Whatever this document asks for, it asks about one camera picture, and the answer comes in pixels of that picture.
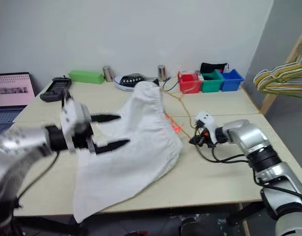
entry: white cloth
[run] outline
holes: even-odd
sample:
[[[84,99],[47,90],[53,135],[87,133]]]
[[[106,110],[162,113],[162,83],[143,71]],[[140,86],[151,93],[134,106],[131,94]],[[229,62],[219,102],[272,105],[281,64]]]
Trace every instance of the white cloth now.
[[[176,164],[182,143],[165,118],[160,89],[140,82],[123,104],[121,119],[100,124],[109,139],[130,139],[123,147],[100,155],[78,152],[74,217],[88,216],[131,197],[158,180]]]

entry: white wall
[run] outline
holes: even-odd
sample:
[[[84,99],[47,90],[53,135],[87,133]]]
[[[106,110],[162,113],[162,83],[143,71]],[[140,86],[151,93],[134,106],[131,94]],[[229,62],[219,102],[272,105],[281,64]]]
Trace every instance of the white wall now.
[[[174,75],[229,62],[245,75],[273,0],[0,0],[0,72],[39,88],[72,69]]]

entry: green bin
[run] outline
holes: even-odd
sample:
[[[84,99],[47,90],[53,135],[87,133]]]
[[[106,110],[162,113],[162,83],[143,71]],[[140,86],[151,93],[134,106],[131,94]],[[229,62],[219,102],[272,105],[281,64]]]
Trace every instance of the green bin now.
[[[202,92],[218,92],[224,82],[224,78],[219,70],[212,73],[202,74],[204,81],[202,83]]]

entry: remote control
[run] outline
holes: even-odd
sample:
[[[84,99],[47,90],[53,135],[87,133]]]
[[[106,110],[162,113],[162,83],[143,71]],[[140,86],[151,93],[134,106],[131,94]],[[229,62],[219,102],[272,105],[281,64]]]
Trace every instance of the remote control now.
[[[44,102],[56,102],[61,100],[62,92],[65,88],[70,87],[71,79],[66,77],[53,78],[52,84],[39,97]]]

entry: table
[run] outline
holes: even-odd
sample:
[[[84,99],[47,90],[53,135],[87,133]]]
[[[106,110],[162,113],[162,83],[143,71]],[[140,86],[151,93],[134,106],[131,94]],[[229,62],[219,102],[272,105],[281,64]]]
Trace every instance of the table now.
[[[76,101],[87,105],[91,113],[118,110],[122,102],[131,95],[130,92],[117,89],[113,83],[97,85],[73,82],[70,92]],[[202,110],[214,115],[259,113],[256,106],[254,106],[253,102],[241,87],[238,91],[233,92],[186,94],[182,100],[191,116],[196,116]],[[187,116],[186,112],[182,109],[180,102],[175,98],[164,93],[163,101],[169,115],[173,117]],[[45,103],[38,95],[14,121],[56,122],[59,120],[60,109],[60,102]]]
[[[268,136],[272,146],[287,161],[302,182],[302,169],[273,128],[261,114],[215,116],[222,125],[237,119],[248,119]],[[174,119],[189,134],[187,117]],[[47,121],[16,122],[15,126],[38,126]],[[111,206],[102,212],[123,212],[163,207],[202,206],[224,203],[260,201],[260,188],[255,185],[252,170],[245,163],[215,164],[202,159],[188,138],[181,133],[184,148],[175,168],[154,182],[136,197]],[[211,158],[210,151],[205,151]],[[237,145],[224,144],[216,149],[220,157],[241,153]],[[46,158],[36,163],[25,178],[23,187],[32,181],[52,161]],[[76,181],[77,159],[67,151],[53,169],[22,198],[23,209],[15,210],[16,216],[73,214],[73,194]]]

